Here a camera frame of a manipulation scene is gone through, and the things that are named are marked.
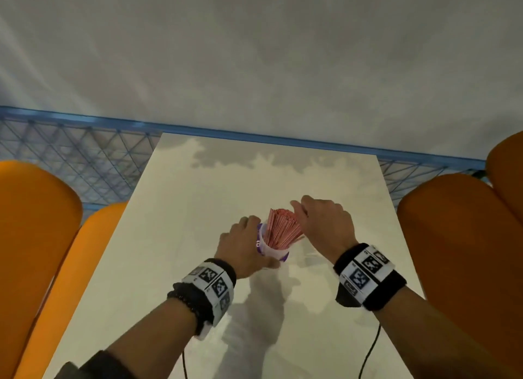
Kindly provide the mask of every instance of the person's left forearm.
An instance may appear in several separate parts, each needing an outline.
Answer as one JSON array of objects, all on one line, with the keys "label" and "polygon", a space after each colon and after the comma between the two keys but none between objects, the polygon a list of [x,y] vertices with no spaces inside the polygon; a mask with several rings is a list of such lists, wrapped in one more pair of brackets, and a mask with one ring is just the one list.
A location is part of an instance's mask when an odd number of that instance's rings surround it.
[{"label": "person's left forearm", "polygon": [[107,351],[136,379],[165,379],[196,331],[196,316],[169,298],[115,341]]}]

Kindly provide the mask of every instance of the black cable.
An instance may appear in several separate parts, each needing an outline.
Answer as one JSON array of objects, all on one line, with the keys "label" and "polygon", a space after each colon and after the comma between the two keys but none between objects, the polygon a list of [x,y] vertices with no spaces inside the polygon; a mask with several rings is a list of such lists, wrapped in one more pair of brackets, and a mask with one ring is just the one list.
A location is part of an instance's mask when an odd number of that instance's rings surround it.
[{"label": "black cable", "polygon": [[184,375],[185,379],[187,379],[187,368],[185,368],[185,350],[181,352],[181,362],[184,364]]},{"label": "black cable", "polygon": [[374,338],[374,342],[372,343],[372,345],[369,349],[369,352],[367,353],[367,355],[365,356],[365,359],[363,360],[363,365],[361,366],[360,374],[358,375],[358,379],[361,379],[361,374],[363,374],[363,368],[365,368],[365,364],[367,363],[370,353],[372,352],[372,350],[374,349],[374,346],[376,345],[376,342],[378,341],[378,336],[380,336],[380,331],[381,331],[381,324],[378,325],[378,333],[376,334],[376,337]]}]

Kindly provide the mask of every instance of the person's right forearm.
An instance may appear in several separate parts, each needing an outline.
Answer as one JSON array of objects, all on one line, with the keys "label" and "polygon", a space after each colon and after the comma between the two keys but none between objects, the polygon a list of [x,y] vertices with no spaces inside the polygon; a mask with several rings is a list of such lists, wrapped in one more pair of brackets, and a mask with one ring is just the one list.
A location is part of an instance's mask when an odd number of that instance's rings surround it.
[{"label": "person's right forearm", "polygon": [[414,378],[521,378],[407,287],[375,312]]}]

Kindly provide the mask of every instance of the white table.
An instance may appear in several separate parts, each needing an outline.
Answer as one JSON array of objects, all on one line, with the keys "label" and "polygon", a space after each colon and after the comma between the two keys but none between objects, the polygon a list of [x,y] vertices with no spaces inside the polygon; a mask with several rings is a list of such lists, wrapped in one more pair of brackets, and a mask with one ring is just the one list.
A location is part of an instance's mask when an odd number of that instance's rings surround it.
[{"label": "white table", "polygon": [[[44,378],[82,364],[161,303],[232,223],[264,220],[303,194],[343,204],[358,240],[379,246],[422,295],[375,156],[164,134]],[[337,286],[332,266],[299,242],[281,269],[240,280],[219,326],[188,344],[189,379],[357,377],[378,322],[337,305]],[[384,332],[365,370],[410,377]],[[183,378],[181,363],[171,378]]]}]

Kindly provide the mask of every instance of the purple label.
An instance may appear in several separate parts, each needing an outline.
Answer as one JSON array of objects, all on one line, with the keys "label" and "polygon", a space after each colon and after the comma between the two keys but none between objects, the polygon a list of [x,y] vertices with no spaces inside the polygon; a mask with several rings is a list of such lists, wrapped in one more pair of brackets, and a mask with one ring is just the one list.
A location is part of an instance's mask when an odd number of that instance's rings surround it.
[{"label": "purple label", "polygon": [[[258,225],[258,232],[257,232],[257,234],[256,234],[256,249],[258,250],[258,252],[259,252],[260,254],[262,254],[262,253],[261,253],[262,250],[261,250],[261,248],[260,248],[260,229],[262,228],[261,225],[262,225],[262,224],[259,224],[259,225]],[[285,261],[287,260],[288,257],[289,257],[289,253],[287,252],[287,254],[286,254],[283,258],[280,259],[280,262],[285,262]]]}]

